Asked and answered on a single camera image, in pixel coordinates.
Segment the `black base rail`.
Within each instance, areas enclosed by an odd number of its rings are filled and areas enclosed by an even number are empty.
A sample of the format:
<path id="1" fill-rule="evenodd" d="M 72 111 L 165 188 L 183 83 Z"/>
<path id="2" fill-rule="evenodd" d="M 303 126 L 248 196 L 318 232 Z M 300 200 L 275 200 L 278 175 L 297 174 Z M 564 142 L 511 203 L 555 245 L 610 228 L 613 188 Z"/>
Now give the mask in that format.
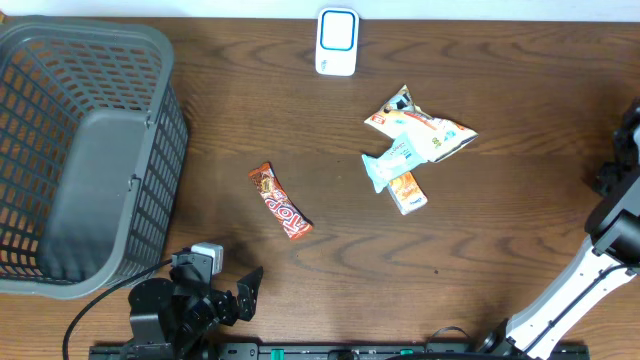
<path id="1" fill-rule="evenodd" d="M 222 360 L 327 360 L 327 359 L 387 359 L 417 354 L 471 353 L 471 344 L 464 342 L 436 342 L 426 345 L 258 345 L 255 343 L 224 343 L 205 345 L 187 355 L 186 359 Z M 134 346 L 92 346 L 90 360 L 160 359 L 141 355 Z M 585 345 L 559 345 L 552 351 L 551 360 L 589 360 Z"/>

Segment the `orange chocolate bar wrapper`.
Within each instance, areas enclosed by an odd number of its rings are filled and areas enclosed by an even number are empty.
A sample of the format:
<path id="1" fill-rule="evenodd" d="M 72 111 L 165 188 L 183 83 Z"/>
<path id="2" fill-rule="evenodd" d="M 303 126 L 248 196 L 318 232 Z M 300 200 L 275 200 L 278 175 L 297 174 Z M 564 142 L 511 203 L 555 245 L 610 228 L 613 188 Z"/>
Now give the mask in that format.
<path id="1" fill-rule="evenodd" d="M 248 177 L 290 240 L 299 239 L 313 230 L 312 223 L 284 191 L 269 162 L 251 170 Z"/>

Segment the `white barcode scanner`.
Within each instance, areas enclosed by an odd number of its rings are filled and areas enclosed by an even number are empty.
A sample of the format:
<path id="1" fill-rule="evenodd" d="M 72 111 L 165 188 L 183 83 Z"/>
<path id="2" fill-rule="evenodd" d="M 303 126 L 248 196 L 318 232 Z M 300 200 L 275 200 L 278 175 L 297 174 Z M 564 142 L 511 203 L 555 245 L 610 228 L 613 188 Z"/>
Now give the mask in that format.
<path id="1" fill-rule="evenodd" d="M 317 18 L 315 70 L 320 75 L 349 77 L 355 73 L 359 15 L 352 9 L 327 7 Z"/>

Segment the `yellow white snack bag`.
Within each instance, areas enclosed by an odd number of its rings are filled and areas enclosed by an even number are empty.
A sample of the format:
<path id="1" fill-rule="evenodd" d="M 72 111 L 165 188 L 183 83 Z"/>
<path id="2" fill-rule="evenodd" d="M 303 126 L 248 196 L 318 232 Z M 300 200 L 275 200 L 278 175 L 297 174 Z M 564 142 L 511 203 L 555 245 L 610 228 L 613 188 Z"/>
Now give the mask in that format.
<path id="1" fill-rule="evenodd" d="M 478 137 L 470 128 L 425 113 L 414 102 L 407 85 L 364 123 L 392 139 L 407 135 L 421 156 L 434 163 L 448 158 Z"/>

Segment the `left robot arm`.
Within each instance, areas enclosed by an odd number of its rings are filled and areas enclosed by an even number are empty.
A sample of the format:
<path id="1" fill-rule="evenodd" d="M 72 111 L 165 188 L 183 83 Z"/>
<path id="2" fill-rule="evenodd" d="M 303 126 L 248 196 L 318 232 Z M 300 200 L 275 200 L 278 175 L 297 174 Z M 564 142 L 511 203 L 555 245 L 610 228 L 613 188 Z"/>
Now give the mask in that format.
<path id="1" fill-rule="evenodd" d="M 250 321 L 256 313 L 264 269 L 237 281 L 237 293 L 212 287 L 212 255 L 182 251 L 172 256 L 170 277 L 137 284 L 130 292 L 133 339 L 122 357 L 132 359 L 218 359 L 207 335 L 221 325 Z"/>

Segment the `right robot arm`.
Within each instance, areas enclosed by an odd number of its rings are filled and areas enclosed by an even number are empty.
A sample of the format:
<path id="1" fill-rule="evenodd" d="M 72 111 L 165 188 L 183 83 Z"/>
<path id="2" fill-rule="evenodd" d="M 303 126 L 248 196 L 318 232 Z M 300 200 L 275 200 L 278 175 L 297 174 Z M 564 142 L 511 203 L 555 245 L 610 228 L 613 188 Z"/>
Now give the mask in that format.
<path id="1" fill-rule="evenodd" d="M 639 276 L 639 100 L 613 133 L 614 159 L 592 185 L 601 202 L 586 238 L 561 274 L 529 306 L 477 346 L 481 353 L 549 359 L 561 338 L 598 302 Z"/>

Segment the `light teal tissue pack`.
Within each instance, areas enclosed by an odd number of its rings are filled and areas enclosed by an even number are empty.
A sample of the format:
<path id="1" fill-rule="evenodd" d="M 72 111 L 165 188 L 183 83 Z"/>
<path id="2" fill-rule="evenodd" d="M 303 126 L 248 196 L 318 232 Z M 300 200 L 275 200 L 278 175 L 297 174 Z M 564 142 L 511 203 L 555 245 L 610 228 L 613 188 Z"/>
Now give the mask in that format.
<path id="1" fill-rule="evenodd" d="M 376 193 L 382 192 L 392 180 L 427 162 L 406 132 L 399 135 L 381 156 L 362 154 L 361 158 Z"/>

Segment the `grey plastic shopping basket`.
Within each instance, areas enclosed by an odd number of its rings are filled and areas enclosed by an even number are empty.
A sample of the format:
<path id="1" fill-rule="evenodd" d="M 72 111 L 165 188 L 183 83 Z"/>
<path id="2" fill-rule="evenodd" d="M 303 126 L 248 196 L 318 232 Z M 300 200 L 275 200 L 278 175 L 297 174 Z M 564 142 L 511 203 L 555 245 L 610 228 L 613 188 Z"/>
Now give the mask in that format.
<path id="1" fill-rule="evenodd" d="M 187 149 L 158 30 L 1 28 L 1 290 L 86 296 L 157 264 Z"/>

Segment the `small orange box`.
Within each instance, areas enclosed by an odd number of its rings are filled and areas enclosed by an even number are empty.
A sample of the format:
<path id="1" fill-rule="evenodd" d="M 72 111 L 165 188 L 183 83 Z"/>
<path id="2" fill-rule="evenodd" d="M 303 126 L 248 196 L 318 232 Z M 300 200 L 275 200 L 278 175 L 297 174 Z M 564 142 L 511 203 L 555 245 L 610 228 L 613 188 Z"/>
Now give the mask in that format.
<path id="1" fill-rule="evenodd" d="M 421 190 L 411 172 L 393 179 L 387 189 L 402 215 L 407 215 L 428 203 L 428 198 Z"/>

